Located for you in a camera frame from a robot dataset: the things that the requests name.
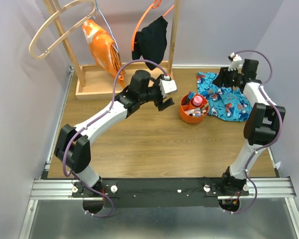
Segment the black highlighter blue cap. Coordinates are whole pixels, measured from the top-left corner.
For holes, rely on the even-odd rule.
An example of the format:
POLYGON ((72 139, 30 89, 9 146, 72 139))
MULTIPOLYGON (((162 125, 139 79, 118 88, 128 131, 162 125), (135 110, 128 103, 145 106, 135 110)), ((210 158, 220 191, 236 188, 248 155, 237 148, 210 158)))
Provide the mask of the black highlighter blue cap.
POLYGON ((190 92, 187 94, 187 96, 185 97, 185 100, 184 100, 184 102, 182 103, 182 105, 183 105, 183 106, 184 106, 184 105, 188 105, 189 102, 190 102, 190 100, 191 100, 194 96, 195 96, 195 92, 190 91, 190 92))

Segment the pink cap marker tube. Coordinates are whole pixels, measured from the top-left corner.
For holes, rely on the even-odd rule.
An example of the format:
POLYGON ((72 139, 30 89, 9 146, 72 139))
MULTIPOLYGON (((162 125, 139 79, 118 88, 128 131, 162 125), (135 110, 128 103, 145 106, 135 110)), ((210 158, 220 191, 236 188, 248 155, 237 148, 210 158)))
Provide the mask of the pink cap marker tube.
POLYGON ((203 103, 203 98, 199 95, 196 95, 193 99, 192 99, 192 105, 195 107, 200 107, 203 103))

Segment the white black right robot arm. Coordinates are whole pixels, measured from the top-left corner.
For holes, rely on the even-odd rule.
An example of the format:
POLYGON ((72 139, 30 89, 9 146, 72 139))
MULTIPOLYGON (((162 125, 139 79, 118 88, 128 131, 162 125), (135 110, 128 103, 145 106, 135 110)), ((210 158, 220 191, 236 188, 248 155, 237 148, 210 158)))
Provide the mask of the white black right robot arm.
POLYGON ((259 155, 278 140, 286 109, 273 103, 263 83, 257 80, 257 60, 243 60, 239 55, 229 59, 230 65, 220 69, 213 84, 217 87, 239 88, 252 106, 243 131, 245 143, 217 186, 223 195, 236 195, 243 191, 249 171, 259 155))

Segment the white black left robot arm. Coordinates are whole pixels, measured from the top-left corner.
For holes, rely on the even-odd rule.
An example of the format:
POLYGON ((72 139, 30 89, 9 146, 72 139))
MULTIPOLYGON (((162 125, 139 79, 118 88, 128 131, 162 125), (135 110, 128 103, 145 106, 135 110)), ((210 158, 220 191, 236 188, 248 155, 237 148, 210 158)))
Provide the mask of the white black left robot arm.
POLYGON ((100 112, 75 126, 66 124, 61 128, 54 154, 83 183, 88 196, 100 193, 101 177, 90 166, 91 145, 114 124, 128 118, 141 105, 153 102, 159 111, 174 104, 167 96, 176 92, 175 80, 161 74, 154 79, 149 72, 137 70, 130 84, 100 112))

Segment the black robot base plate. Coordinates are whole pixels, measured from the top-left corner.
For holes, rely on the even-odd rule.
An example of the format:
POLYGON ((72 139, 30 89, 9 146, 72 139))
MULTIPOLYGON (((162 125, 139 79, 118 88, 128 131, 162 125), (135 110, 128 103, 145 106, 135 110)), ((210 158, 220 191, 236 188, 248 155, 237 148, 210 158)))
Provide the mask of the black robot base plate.
POLYGON ((103 178, 99 190, 115 208, 218 207, 221 199, 248 196, 221 178, 103 178))

